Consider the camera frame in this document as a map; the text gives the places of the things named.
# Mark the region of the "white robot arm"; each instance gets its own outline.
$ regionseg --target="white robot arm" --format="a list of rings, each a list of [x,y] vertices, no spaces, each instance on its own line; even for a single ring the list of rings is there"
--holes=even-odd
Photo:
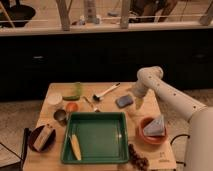
[[[133,94],[142,98],[151,88],[189,122],[184,171],[213,171],[213,107],[207,107],[166,84],[161,80],[162,77],[163,70],[160,67],[140,69],[138,81],[132,87]]]

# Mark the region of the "grapes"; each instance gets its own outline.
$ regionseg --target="grapes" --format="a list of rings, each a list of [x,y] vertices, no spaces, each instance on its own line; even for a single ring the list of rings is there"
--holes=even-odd
[[[132,165],[140,171],[147,171],[149,167],[149,161],[146,157],[140,157],[134,149],[133,144],[129,144],[130,162]]]

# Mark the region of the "table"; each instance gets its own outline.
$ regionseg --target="table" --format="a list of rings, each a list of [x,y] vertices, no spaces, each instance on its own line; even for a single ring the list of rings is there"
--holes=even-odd
[[[92,95],[94,93],[99,93],[115,83],[105,82],[105,83],[82,83],[83,96],[88,97],[92,100]],[[155,94],[152,90],[149,90],[143,99],[143,104],[139,110],[135,109],[135,105],[131,105],[124,109],[119,109],[114,103],[115,99],[123,95],[131,94],[129,88],[134,83],[132,82],[122,82],[120,86],[107,94],[103,101],[95,104],[101,111],[104,112],[124,112],[127,122],[128,131],[128,141],[133,143],[135,149],[141,156],[146,156],[150,162],[150,170],[158,169],[174,169],[176,168],[175,158],[168,140],[161,146],[151,146],[144,143],[136,143],[135,141],[135,128],[141,118],[145,116],[157,116],[160,114],[160,110],[157,104]],[[49,86],[46,97],[53,92],[60,92],[63,96],[68,96],[72,93],[73,83],[52,83]],[[84,101],[80,99],[76,101],[79,105],[79,111],[81,112],[92,112],[92,108]],[[60,161],[61,147],[64,140],[66,127],[60,126],[57,121],[53,119],[53,111],[50,110],[46,100],[44,100],[40,117],[38,119],[37,125],[41,126],[44,124],[51,124],[56,129],[56,140],[52,148],[45,153],[37,153],[28,149],[27,158],[24,164],[24,170],[26,171],[77,171],[77,170],[134,170],[132,165],[122,164],[110,164],[110,165],[64,165]]]

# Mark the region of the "black cabinet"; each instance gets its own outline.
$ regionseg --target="black cabinet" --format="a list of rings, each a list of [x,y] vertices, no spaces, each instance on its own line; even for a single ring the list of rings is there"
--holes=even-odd
[[[0,100],[44,98],[51,82],[136,81],[159,65],[178,89],[213,87],[213,29],[1,37]]]

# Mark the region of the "plastic tray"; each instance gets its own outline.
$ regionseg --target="plastic tray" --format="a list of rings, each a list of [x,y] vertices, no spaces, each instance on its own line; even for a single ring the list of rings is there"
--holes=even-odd
[[[68,136],[72,134],[78,138],[81,161],[73,154]],[[114,164],[128,160],[127,128],[123,113],[72,113],[62,146],[62,163]]]

